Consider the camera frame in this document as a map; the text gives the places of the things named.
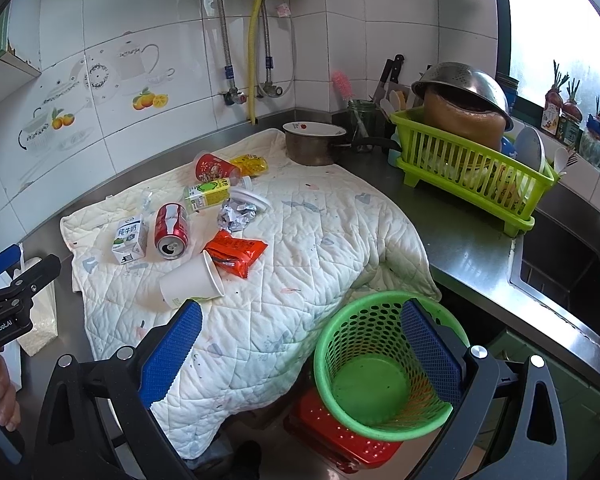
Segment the white paper cup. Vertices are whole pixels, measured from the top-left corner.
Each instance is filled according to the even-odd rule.
[[[202,251],[161,277],[160,291],[170,308],[180,308],[189,298],[212,300],[224,296],[224,285],[211,256]]]

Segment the milk carton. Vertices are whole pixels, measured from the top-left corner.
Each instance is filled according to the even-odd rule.
[[[142,215],[126,218],[118,224],[111,251],[119,264],[126,264],[146,254],[148,229]]]

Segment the yellow snack bag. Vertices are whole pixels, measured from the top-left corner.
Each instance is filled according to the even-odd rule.
[[[262,156],[241,155],[232,158],[230,162],[240,169],[242,176],[258,176],[269,171],[269,165]]]

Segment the stainless steel bowl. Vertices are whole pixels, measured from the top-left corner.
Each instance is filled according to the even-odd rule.
[[[459,88],[484,99],[485,109],[494,109],[507,120],[506,131],[513,128],[513,120],[507,111],[509,105],[502,88],[482,70],[463,63],[439,63],[429,68],[419,81],[411,85],[411,89],[424,99],[426,87],[430,84]]]

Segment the crumpled foil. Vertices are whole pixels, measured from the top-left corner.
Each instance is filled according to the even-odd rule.
[[[256,206],[235,198],[227,198],[222,202],[218,213],[218,227],[235,233],[242,231],[254,218],[256,218]]]

